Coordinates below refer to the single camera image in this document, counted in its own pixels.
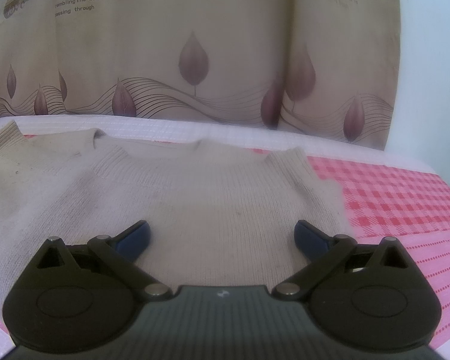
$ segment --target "sweater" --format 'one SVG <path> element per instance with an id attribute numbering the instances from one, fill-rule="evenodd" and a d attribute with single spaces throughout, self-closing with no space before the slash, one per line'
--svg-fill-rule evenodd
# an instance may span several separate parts
<path id="1" fill-rule="evenodd" d="M 10 122 L 0 131 L 0 315 L 47 237 L 84 244 L 141 219 L 152 236 L 135 264 L 173 290 L 272 288 L 307 264 L 293 239 L 300 219 L 352 235 L 341 188 L 301 149 L 136 142 L 98 129 L 26 139 Z"/>

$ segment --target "purple leaf pattern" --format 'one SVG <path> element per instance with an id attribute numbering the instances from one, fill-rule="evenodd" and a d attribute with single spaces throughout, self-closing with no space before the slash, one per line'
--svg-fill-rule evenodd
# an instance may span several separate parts
<path id="1" fill-rule="evenodd" d="M 288 98 L 297 102 L 308 97 L 315 87 L 316 75 L 306 46 L 292 57 L 286 80 Z"/>
<path id="2" fill-rule="evenodd" d="M 12 65 L 10 65 L 10 69 L 8 70 L 7 76 L 7 90 L 10 98 L 13 98 L 16 89 L 17 89 L 17 77 L 15 76 L 15 72 L 13 71 Z"/>
<path id="3" fill-rule="evenodd" d="M 365 125 L 365 110 L 361 100 L 353 99 L 343 120 L 343 134 L 349 142 L 356 140 L 363 131 Z"/>
<path id="4" fill-rule="evenodd" d="M 47 99 L 40 85 L 38 85 L 37 96 L 34 102 L 35 115 L 48 115 Z"/>
<path id="5" fill-rule="evenodd" d="M 58 78 L 60 79 L 60 92 L 62 92 L 62 100 L 65 101 L 67 98 L 67 83 L 65 82 L 65 79 L 60 71 L 58 71 Z"/>
<path id="6" fill-rule="evenodd" d="M 183 79 L 193 86 L 197 86 L 207 77 L 208 55 L 194 32 L 183 46 L 178 60 L 178 68 Z"/>
<path id="7" fill-rule="evenodd" d="M 130 95 L 130 92 L 122 84 L 120 79 L 116 81 L 115 93 L 112 98 L 112 111 L 119 116 L 137 116 L 137 108 Z"/>
<path id="8" fill-rule="evenodd" d="M 277 128 L 282 109 L 284 86 L 280 78 L 276 78 L 262 99 L 260 116 L 268 128 Z"/>

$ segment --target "pink checkered bedsheet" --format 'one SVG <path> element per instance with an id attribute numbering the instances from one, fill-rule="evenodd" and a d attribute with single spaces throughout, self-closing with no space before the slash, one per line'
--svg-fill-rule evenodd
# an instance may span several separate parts
<path id="1" fill-rule="evenodd" d="M 441 346 L 450 339 L 450 188 L 435 174 L 308 159 L 320 178 L 342 185 L 358 242 L 378 243 L 393 235 L 408 249 L 442 304 L 442 319 L 431 343 L 433 348 Z M 6 331 L 1 322 L 0 328 Z"/>

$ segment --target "wavy line pattern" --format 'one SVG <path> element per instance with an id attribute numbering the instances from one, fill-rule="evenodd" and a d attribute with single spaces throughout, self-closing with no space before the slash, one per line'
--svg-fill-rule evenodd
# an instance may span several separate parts
<path id="1" fill-rule="evenodd" d="M 143 77 L 124 79 L 121 83 L 130 93 L 137 117 L 158 117 L 160 112 L 176 107 L 195 110 L 211 121 L 262 127 L 260 106 L 270 81 L 223 98 L 204 98 L 188 94 L 163 82 Z M 112 115 L 111 99 L 116 85 L 110 87 L 95 102 L 83 107 L 68 109 L 73 114 Z"/>
<path id="2" fill-rule="evenodd" d="M 280 119 L 298 132 L 348 142 L 343 132 L 344 118 L 355 98 L 359 98 L 363 104 L 365 125 L 354 143 L 360 142 L 376 132 L 386 131 L 390 128 L 394 108 L 384 99 L 370 93 L 361 93 L 353 96 L 334 112 L 320 117 L 299 115 L 284 106 Z"/>
<path id="3" fill-rule="evenodd" d="M 58 115 L 66 114 L 65 106 L 62 101 L 60 89 L 51 85 L 42 86 L 45 94 L 48 114 Z M 37 96 L 37 90 L 34 90 L 25 100 L 18 105 L 11 105 L 7 100 L 0 97 L 0 117 L 2 116 L 18 116 L 18 115 L 34 115 L 34 100 Z"/>
<path id="4" fill-rule="evenodd" d="M 269 80 L 225 97 L 205 98 L 149 78 L 131 77 L 120 82 L 133 99 L 137 117 L 159 118 L 160 113 L 167 109 L 186 108 L 198 112 L 210 121 L 249 127 L 264 127 L 260 108 L 272 83 Z M 116 84 L 106 90 L 95 102 L 73 109 L 65 108 L 60 89 L 47 85 L 43 86 L 42 90 L 50 115 L 65 113 L 113 115 L 112 98 Z M 15 106 L 0 97 L 0 116 L 34 115 L 36 95 L 37 90 Z M 370 93 L 353 96 L 334 112 L 320 117 L 299 115 L 284 106 L 280 120 L 293 127 L 297 132 L 348 142 L 343 131 L 344 118 L 354 99 L 361 101 L 365 111 L 363 130 L 354 143 L 362 141 L 371 134 L 390 128 L 393 107 L 385 100 Z"/>

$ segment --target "ribbed neckline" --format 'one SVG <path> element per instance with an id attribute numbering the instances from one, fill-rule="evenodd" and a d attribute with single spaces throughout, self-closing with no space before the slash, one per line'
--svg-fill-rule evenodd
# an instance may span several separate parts
<path id="1" fill-rule="evenodd" d="M 63 138 L 67 138 L 67 134 L 70 135 L 70 139 L 77 138 L 73 132 L 62 134 Z M 220 152 L 223 155 L 224 151 L 229 151 L 228 155 L 236 155 L 243 150 L 247 150 L 208 139 L 184 144 L 175 143 L 170 144 L 170 146 L 166 143 L 157 142 L 158 145 L 165 146 L 167 149 L 177 149 L 179 151 L 179 157 L 146 159 L 145 164 L 144 159 L 130 155 L 122 147 L 115 144 L 115 142 L 118 142 L 117 139 L 110 139 L 106 144 L 102 144 L 99 148 L 96 148 L 94 139 L 97 135 L 102 134 L 104 135 L 104 133 L 97 129 L 88 130 L 88 133 L 81 134 L 80 137 L 83 142 L 74 142 L 74 145 L 83 147 L 84 149 L 77 156 L 47 151 L 34 146 L 22 135 L 16 123 L 11 121 L 0 130 L 0 156 L 9 161 L 20 163 L 23 166 L 29 166 L 43 171 L 59 173 L 79 166 L 92 170 L 101 178 L 112 179 L 120 183 L 147 186 L 157 183 L 162 185 L 164 183 L 170 183 L 172 180 L 169 178 L 165 179 L 164 175 L 173 174 L 167 168 L 172 167 L 174 170 L 177 170 L 177 160 L 180 160 L 182 170 L 193 172 L 198 167 L 203 169 L 201 162 L 205 161 L 206 157 L 213 155 L 213 153 Z M 303 177 L 303 174 L 297 173 L 301 171 L 308 173 L 309 176 L 312 176 L 312 179 L 318 180 L 303 150 L 300 148 L 286 151 L 273 151 L 267 155 L 257 155 L 257 161 L 254 161 L 253 165 L 250 162 L 210 164 L 210 167 L 214 167 L 213 173 L 218 178 L 222 177 L 221 172 L 226 173 L 223 174 L 223 177 L 230 173 L 233 174 L 234 171 L 238 170 L 247 173 L 247 177 L 242 178 L 241 181 L 246 180 L 251 185 L 265 181 L 260 178 L 260 166 L 273 166 L 276 170 L 280 169 L 282 175 L 292 180 Z M 186 174 L 174 176 L 176 177 L 175 180 L 180 180 Z M 275 176 L 272 175 L 271 179 L 267 180 L 267 182 L 274 184 L 274 179 Z"/>

